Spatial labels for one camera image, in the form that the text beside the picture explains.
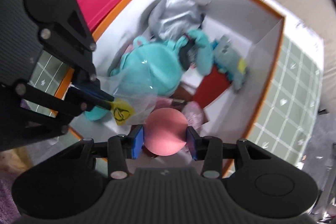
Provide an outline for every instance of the green checkered pattern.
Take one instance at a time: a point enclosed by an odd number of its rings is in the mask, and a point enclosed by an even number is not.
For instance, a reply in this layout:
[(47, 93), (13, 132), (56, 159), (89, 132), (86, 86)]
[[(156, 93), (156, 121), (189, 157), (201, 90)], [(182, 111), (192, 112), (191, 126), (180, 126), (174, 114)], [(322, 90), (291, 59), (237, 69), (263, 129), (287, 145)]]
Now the green checkered pattern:
[(271, 87), (248, 139), (296, 165), (315, 124), (321, 87), (316, 64), (284, 37)]
[[(31, 84), (53, 94), (66, 71), (65, 64), (44, 52)], [(322, 75), (316, 64), (284, 37), (271, 87), (248, 139), (295, 165), (315, 123), (321, 83)], [(50, 113), (41, 106), (30, 105), (41, 113)], [(77, 141), (69, 134), (60, 140), (66, 146)]]

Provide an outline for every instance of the plastic bag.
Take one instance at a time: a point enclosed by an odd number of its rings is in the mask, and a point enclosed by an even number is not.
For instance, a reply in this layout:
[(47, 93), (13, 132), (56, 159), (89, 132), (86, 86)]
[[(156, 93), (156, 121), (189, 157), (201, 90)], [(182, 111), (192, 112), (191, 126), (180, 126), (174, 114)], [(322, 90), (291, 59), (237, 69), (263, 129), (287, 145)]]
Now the plastic bag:
[[(141, 80), (130, 75), (138, 73)], [(152, 87), (149, 67), (140, 62), (115, 76), (99, 76), (101, 90), (115, 98), (112, 114), (118, 125), (142, 124), (155, 107), (157, 90)]]

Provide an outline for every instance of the pink fabric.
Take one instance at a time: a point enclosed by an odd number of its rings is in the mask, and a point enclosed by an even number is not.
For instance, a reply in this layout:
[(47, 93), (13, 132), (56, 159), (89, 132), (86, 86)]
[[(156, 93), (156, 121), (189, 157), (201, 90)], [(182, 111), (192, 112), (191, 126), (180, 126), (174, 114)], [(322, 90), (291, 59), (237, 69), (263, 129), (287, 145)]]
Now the pink fabric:
[(194, 101), (187, 103), (182, 110), (182, 113), (186, 117), (188, 125), (193, 127), (195, 130), (202, 126), (204, 115), (198, 103)]
[(169, 156), (185, 145), (185, 130), (188, 121), (173, 108), (153, 111), (144, 123), (144, 145), (152, 153)]

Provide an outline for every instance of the yellow biohazard label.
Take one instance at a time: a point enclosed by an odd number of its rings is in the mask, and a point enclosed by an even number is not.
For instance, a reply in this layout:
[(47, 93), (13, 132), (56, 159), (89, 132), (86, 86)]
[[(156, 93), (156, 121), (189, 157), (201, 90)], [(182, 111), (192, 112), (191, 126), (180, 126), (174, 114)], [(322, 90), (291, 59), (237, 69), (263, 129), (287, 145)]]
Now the yellow biohazard label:
[(134, 114), (133, 107), (121, 99), (115, 99), (109, 103), (111, 105), (111, 113), (119, 126), (122, 126), (125, 121)]
[(246, 63), (243, 58), (239, 59), (237, 69), (242, 75), (245, 74)]

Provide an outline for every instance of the blue gripper pad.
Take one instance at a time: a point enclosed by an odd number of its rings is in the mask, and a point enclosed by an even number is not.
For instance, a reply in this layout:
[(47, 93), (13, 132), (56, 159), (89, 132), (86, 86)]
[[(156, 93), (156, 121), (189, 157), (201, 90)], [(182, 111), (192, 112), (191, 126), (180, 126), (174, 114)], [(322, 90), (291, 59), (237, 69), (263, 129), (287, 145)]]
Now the blue gripper pad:
[(196, 154), (196, 138), (197, 136), (193, 134), (193, 128), (187, 127), (187, 130), (185, 132), (186, 135), (186, 144), (190, 151), (191, 156), (193, 157), (193, 160), (197, 160), (197, 154)]
[(143, 145), (143, 126), (136, 133), (132, 147), (132, 159), (137, 159)]

